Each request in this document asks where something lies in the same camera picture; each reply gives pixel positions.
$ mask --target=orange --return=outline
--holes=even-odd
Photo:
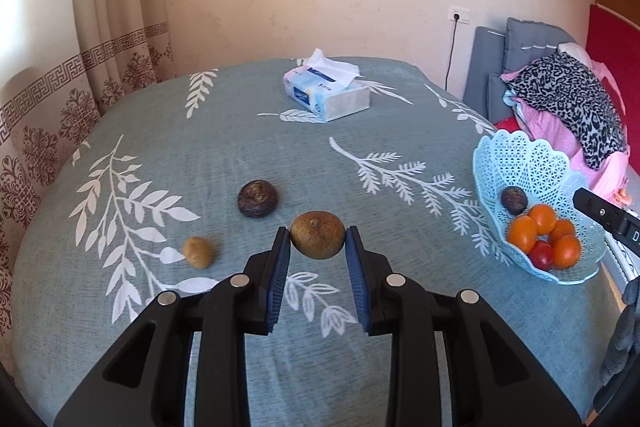
[[[558,219],[556,226],[549,234],[548,243],[554,245],[563,235],[575,235],[574,224],[568,219]]]
[[[551,232],[558,220],[558,216],[556,216],[556,211],[552,209],[548,204],[539,203],[533,205],[529,212],[527,212],[527,216],[529,216],[536,224],[536,233],[538,235],[546,235]]]
[[[514,247],[529,253],[536,243],[536,224],[529,216],[519,216],[511,221],[507,241]]]
[[[580,261],[582,245],[575,235],[563,235],[554,244],[554,266],[566,270]]]

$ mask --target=electrical outlet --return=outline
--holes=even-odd
[[[449,20],[450,21],[456,20],[454,18],[454,15],[456,13],[460,16],[460,19],[458,19],[459,23],[461,23],[461,24],[471,24],[471,12],[469,10],[465,10],[464,8],[456,8],[455,6],[450,6],[449,7]]]

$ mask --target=blue label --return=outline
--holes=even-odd
[[[334,79],[332,79],[330,76],[326,76],[324,73],[321,73],[318,70],[315,70],[314,68],[308,68],[307,70],[309,73],[313,73],[316,74],[317,76],[319,76],[320,78],[324,78],[327,82],[335,82]]]
[[[294,86],[293,94],[298,100],[300,100],[300,102],[305,104],[307,107],[309,106],[309,95],[306,92],[300,91],[297,87]]]

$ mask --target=floral curtain pattern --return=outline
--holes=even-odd
[[[33,81],[26,74],[0,78],[0,362],[9,374],[12,269],[48,187],[68,158],[79,157],[81,144],[89,146],[101,114],[126,94],[175,76],[164,0],[72,4],[64,31],[77,37],[66,57],[52,68],[49,61]]]

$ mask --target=leopard print fabric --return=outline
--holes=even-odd
[[[622,123],[609,95],[583,63],[567,53],[540,58],[509,82],[531,107],[556,115],[582,145],[594,170],[611,153],[626,152]]]

